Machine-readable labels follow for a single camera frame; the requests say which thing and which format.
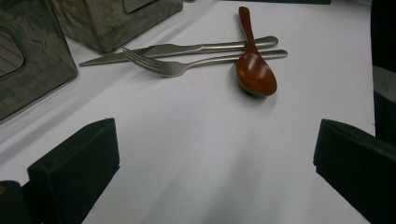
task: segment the metal box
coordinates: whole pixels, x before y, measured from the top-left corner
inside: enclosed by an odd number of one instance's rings
[[[51,0],[64,34],[109,53],[183,8],[183,0]]]
[[[0,120],[77,73],[49,0],[0,0]]]

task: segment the stainless steel utensil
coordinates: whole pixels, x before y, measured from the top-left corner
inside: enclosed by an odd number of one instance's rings
[[[277,38],[274,36],[266,36],[255,39],[257,48],[271,48],[277,45]],[[133,49],[133,52],[144,55],[150,58],[160,58],[167,56],[177,56],[184,54],[201,54],[201,53],[213,53],[213,52],[225,52],[242,50],[247,46],[246,41],[222,43],[222,44],[200,44],[193,46],[179,46],[174,44],[154,45],[145,49]],[[124,57],[123,52],[107,54],[105,56],[89,60],[84,63],[80,63],[79,66],[98,65],[105,63],[122,63],[128,62]]]
[[[132,50],[123,48],[123,52],[125,57],[145,69],[148,69],[152,72],[160,74],[162,77],[179,77],[183,75],[183,73],[192,67],[213,64],[213,63],[229,63],[238,60],[241,56],[238,55],[230,55],[216,58],[203,59],[193,63],[178,63],[178,62],[162,62],[155,59],[151,59],[139,54],[136,54]],[[276,59],[276,58],[284,58],[288,56],[288,53],[283,49],[277,50],[269,50],[261,52],[262,57],[264,59]]]

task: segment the knife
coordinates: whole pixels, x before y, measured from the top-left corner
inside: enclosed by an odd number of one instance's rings
[[[274,36],[266,36],[255,39],[255,43],[258,49],[271,48],[277,44],[277,38]],[[174,44],[163,44],[154,45],[144,49],[133,49],[134,53],[144,55],[150,58],[160,58],[184,54],[201,54],[201,53],[213,53],[213,52],[225,52],[242,50],[247,46],[246,41],[222,43],[222,44],[200,44],[192,46],[179,46]],[[128,62],[125,59],[123,52],[111,53],[104,55],[99,58],[88,60],[87,62],[80,63],[79,66],[89,66],[105,63],[121,63]]]

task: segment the wooden spoon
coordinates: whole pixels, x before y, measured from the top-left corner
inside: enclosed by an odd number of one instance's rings
[[[246,91],[255,95],[272,95],[277,88],[276,78],[270,66],[257,50],[251,30],[250,12],[247,7],[239,8],[239,18],[247,38],[247,50],[236,61],[239,84]]]

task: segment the spoon handle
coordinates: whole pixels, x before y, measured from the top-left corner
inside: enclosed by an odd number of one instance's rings
[[[258,51],[254,42],[253,31],[251,29],[250,11],[247,7],[239,8],[239,19],[241,21],[242,28],[244,29],[245,36],[247,37],[247,50]]]

